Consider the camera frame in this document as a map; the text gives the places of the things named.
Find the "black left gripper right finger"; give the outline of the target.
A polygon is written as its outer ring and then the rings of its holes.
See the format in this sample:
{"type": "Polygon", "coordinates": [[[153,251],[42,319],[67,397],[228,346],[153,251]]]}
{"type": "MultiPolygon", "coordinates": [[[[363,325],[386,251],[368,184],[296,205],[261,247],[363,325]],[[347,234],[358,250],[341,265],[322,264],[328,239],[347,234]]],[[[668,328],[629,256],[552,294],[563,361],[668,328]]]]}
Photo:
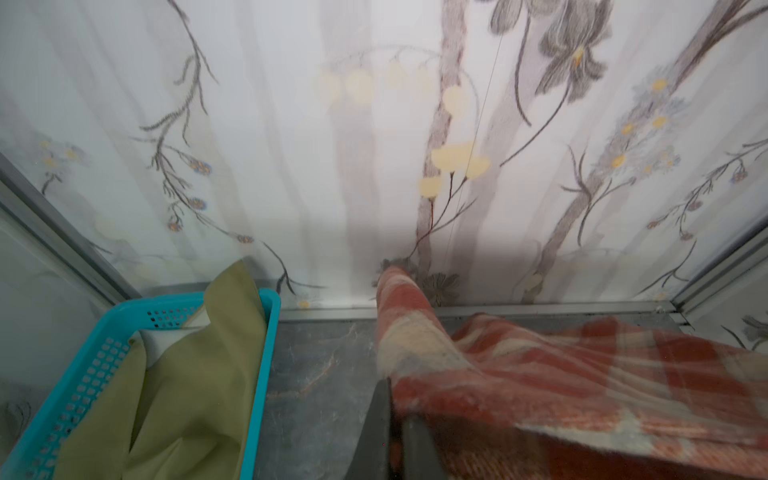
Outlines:
{"type": "Polygon", "coordinates": [[[416,415],[402,424],[403,478],[407,480],[446,480],[441,462],[426,421],[416,415]]]}

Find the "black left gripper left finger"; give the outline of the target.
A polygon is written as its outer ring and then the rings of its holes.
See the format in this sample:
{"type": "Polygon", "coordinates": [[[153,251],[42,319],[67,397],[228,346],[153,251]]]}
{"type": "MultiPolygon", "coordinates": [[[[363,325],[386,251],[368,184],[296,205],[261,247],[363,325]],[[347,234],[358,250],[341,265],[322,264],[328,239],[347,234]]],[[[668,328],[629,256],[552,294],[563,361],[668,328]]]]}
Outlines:
{"type": "Polygon", "coordinates": [[[388,379],[383,379],[375,386],[345,480],[386,480],[391,477],[391,426],[391,386],[388,379]]]}

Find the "red plaid wool skirt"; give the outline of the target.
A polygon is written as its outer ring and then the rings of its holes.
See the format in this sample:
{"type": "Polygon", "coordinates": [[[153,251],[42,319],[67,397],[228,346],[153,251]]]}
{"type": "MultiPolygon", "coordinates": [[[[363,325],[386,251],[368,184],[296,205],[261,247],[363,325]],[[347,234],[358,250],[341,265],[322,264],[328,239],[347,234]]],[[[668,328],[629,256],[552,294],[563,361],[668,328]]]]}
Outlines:
{"type": "Polygon", "coordinates": [[[377,369],[456,479],[763,479],[767,359],[612,317],[448,333],[403,269],[377,287],[377,369]]]}

